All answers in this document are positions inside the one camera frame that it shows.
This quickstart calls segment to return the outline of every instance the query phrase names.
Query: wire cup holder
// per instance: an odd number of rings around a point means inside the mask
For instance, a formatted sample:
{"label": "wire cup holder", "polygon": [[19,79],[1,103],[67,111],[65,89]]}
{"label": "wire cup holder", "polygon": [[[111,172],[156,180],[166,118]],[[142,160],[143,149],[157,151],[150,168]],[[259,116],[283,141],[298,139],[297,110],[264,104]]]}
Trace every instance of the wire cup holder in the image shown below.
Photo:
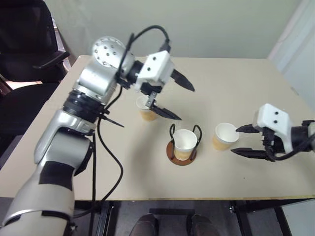
{"label": "wire cup holder", "polygon": [[166,153],[168,158],[170,159],[171,162],[173,162],[176,165],[180,165],[180,166],[185,166],[190,164],[191,162],[193,162],[196,158],[196,154],[197,154],[197,147],[201,141],[202,138],[202,131],[199,125],[195,125],[192,129],[193,133],[195,132],[196,128],[199,130],[199,138],[197,139],[197,143],[195,145],[195,147],[193,148],[189,158],[185,161],[183,160],[179,160],[176,158],[175,154],[174,154],[174,150],[175,150],[175,140],[174,140],[174,133],[175,133],[175,124],[172,124],[170,129],[169,129],[169,135],[171,137],[171,141],[168,143],[167,148],[166,148]]}

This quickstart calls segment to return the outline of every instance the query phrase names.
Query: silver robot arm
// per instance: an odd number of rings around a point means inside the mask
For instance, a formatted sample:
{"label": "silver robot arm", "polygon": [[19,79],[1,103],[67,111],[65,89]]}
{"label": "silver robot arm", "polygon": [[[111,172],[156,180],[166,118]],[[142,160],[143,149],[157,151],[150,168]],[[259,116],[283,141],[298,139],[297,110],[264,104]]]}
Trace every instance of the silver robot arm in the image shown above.
{"label": "silver robot arm", "polygon": [[38,141],[34,152],[37,168],[15,196],[0,236],[62,236],[70,230],[72,179],[85,170],[93,152],[88,136],[94,133],[96,120],[108,113],[104,107],[117,84],[126,89],[135,84],[136,90],[150,96],[149,109],[172,119],[180,118],[155,105],[155,97],[169,77],[194,91],[192,84],[174,70],[169,50],[149,55],[143,64],[119,40],[103,37],[94,44],[93,55]]}

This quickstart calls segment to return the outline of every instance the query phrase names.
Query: chair armrest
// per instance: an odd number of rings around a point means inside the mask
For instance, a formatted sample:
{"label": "chair armrest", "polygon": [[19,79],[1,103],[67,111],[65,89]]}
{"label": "chair armrest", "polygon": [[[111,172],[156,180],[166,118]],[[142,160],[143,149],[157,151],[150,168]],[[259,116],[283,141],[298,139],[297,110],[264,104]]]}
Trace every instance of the chair armrest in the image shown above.
{"label": "chair armrest", "polygon": [[45,60],[41,62],[41,65],[33,65],[34,69],[47,69],[51,66],[54,66],[60,62],[62,62],[65,58],[70,56],[70,53],[65,51],[56,51],[51,56],[47,57]]}

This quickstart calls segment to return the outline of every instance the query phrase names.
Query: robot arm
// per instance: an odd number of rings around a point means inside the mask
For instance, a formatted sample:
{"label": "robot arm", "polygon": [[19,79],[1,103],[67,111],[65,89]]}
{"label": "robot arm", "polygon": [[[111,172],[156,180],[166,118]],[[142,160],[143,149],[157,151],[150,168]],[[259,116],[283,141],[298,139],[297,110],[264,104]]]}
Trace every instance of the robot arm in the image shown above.
{"label": "robot arm", "polygon": [[130,38],[127,48],[112,37],[95,42],[93,60],[84,68],[63,108],[56,111],[37,143],[34,152],[37,168],[15,196],[3,221],[1,236],[61,236],[69,230],[74,211],[72,178],[86,168],[93,152],[88,136],[94,133],[97,119],[109,114],[104,108],[117,84],[126,89],[134,85],[137,91],[150,96],[146,104],[149,109],[165,118],[180,119],[155,104],[156,95],[169,77],[194,91],[187,78],[174,70],[169,39],[144,64],[129,52],[134,40]]}
{"label": "robot arm", "polygon": [[[301,126],[292,126],[289,115],[270,104],[259,108],[252,124],[244,125],[236,131],[262,132],[265,150],[252,150],[247,147],[231,150],[247,158],[274,162],[288,159],[300,151],[315,150],[315,120],[305,120]],[[285,155],[277,156],[278,153],[285,153]]]}

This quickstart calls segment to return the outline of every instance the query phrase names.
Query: wooden coaster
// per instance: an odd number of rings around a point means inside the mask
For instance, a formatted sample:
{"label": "wooden coaster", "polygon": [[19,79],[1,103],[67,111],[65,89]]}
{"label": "wooden coaster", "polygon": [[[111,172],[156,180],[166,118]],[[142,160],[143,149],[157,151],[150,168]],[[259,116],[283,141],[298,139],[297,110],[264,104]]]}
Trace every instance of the wooden coaster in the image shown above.
{"label": "wooden coaster", "polygon": [[167,157],[171,162],[173,162],[174,164],[179,165],[179,166],[189,165],[191,162],[193,162],[196,159],[196,156],[197,156],[197,151],[195,151],[192,160],[189,158],[188,160],[181,161],[181,160],[177,159],[175,155],[174,155],[174,158],[172,159],[172,151],[173,151],[173,143],[170,141],[166,147]]}

